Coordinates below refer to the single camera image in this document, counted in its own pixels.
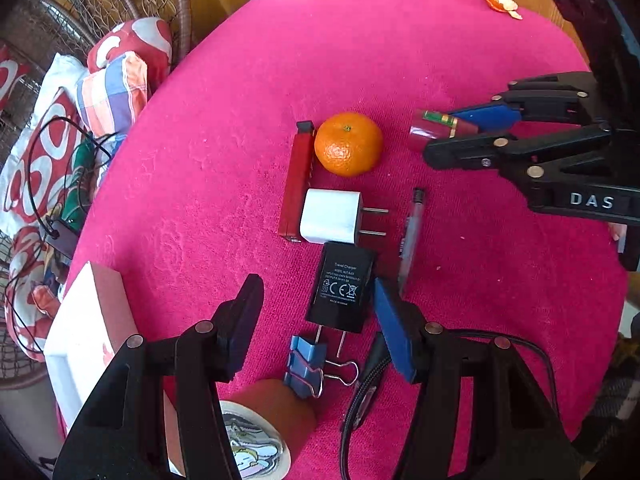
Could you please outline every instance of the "black power adapter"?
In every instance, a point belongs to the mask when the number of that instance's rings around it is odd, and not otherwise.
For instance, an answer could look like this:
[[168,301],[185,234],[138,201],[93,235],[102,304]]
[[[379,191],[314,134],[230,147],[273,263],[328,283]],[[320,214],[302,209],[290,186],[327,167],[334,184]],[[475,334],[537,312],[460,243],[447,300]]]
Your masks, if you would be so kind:
[[375,251],[352,244],[327,242],[322,247],[305,319],[319,325],[316,343],[323,326],[342,330],[337,357],[340,357],[346,333],[362,332],[375,261]]

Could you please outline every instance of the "table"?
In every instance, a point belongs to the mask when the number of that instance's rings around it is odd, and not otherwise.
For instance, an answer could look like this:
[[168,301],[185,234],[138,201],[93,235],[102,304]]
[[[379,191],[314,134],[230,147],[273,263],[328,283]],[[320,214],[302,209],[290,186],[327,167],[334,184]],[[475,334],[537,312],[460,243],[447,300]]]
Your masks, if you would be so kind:
[[[606,370],[626,287],[606,227],[534,214],[495,171],[437,172],[404,145],[414,108],[486,102],[510,80],[586,68],[555,25],[522,15],[512,20],[483,0],[249,2],[177,67],[130,131],[71,275],[87,260],[121,272],[137,326],[155,340],[209,318],[257,272],[264,308],[244,370],[220,395],[282,377],[291,336],[315,332],[304,315],[321,252],[276,235],[295,123],[319,126],[356,110],[384,132],[380,165],[347,180],[317,164],[312,185],[358,190],[365,205],[390,209],[364,224],[388,233],[368,241],[382,255],[396,254],[412,188],[424,186],[407,298],[444,326],[512,333],[546,349],[575,436]],[[347,336],[345,360],[363,362],[376,327],[370,319]],[[340,333],[324,337],[335,355]],[[541,365],[523,355],[546,388]],[[328,383],[314,403],[318,430],[288,478],[340,477],[339,428],[352,395]],[[416,396],[387,372],[353,437],[354,480],[391,478]],[[463,450],[454,458],[460,467]]]

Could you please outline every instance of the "binder clip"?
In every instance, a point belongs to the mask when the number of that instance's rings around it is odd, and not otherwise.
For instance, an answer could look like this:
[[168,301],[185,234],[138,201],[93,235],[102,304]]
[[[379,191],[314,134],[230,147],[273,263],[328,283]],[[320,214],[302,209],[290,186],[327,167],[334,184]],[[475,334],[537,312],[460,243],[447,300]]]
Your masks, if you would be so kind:
[[[301,399],[311,396],[317,399],[324,390],[324,380],[334,379],[344,386],[353,386],[360,375],[360,369],[356,361],[335,363],[326,358],[326,344],[314,344],[302,336],[295,335],[291,338],[291,352],[287,360],[287,371],[284,375],[284,383],[291,388]],[[324,373],[324,365],[328,364],[337,368],[353,366],[355,376],[351,381],[345,381],[342,377]]]

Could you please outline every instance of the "transparent pen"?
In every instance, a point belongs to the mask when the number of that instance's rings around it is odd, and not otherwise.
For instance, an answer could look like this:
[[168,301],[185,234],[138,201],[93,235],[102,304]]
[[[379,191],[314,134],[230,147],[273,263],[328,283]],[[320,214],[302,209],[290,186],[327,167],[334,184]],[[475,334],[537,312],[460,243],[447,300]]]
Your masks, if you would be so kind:
[[409,277],[411,264],[414,260],[415,247],[420,235],[422,225],[422,212],[424,210],[424,189],[414,187],[414,210],[406,222],[406,231],[400,245],[400,270],[398,271],[398,291],[400,296],[404,291],[406,280]]

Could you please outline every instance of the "wicker chair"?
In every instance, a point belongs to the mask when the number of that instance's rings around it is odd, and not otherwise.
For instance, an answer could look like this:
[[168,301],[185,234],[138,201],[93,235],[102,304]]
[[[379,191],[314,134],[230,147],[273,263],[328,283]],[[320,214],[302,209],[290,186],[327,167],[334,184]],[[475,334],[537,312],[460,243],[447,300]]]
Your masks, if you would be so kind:
[[[31,72],[16,85],[0,113],[0,168],[28,123],[42,79],[57,52],[82,62],[97,41],[121,22],[159,16],[173,35],[174,66],[191,47],[190,0],[18,0],[0,23],[0,44],[7,44],[15,59],[28,62]],[[0,290],[4,292],[10,240],[0,236]],[[17,389],[47,374],[44,364],[31,361],[16,348],[0,317],[0,390]]]

